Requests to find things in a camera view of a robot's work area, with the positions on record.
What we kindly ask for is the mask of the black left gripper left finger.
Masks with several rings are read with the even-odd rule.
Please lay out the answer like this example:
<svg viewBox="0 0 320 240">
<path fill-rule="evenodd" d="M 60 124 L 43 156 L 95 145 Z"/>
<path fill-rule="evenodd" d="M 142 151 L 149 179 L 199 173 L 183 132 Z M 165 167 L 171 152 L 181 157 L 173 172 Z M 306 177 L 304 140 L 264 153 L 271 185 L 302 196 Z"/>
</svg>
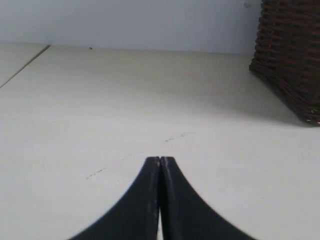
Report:
<svg viewBox="0 0 320 240">
<path fill-rule="evenodd" d="M 147 157 L 137 177 L 101 218 L 73 240 L 156 240 L 159 225 L 160 158 Z"/>
</svg>

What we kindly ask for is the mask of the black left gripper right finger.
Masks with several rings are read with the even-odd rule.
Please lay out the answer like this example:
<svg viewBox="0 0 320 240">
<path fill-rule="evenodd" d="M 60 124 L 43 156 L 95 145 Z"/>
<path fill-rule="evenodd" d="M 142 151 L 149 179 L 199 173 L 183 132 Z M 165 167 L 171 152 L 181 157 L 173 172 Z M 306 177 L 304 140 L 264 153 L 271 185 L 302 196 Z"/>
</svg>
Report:
<svg viewBox="0 0 320 240">
<path fill-rule="evenodd" d="M 252 240 L 193 189 L 176 160 L 160 158 L 160 215 L 164 240 Z"/>
</svg>

